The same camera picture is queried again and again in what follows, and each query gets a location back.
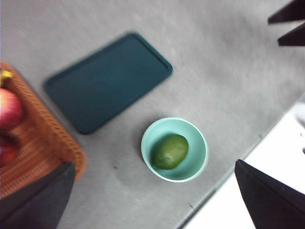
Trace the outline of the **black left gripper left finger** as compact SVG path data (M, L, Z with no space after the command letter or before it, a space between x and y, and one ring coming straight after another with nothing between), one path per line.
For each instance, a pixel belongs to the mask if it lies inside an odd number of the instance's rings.
M2 229L55 229L69 201L74 180L72 162L0 200Z

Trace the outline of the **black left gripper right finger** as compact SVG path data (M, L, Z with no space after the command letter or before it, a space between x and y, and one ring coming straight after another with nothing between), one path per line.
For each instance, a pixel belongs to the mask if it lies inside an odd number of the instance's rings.
M235 177L257 229L303 229L305 195L242 160L234 167Z

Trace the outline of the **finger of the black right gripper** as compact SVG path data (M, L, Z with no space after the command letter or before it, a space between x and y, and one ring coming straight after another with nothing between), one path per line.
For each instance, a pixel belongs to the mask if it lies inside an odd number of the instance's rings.
M305 24L301 24L277 40L279 46L304 46Z
M282 23L289 21L300 21L305 19L305 0L293 0L272 14L267 22Z

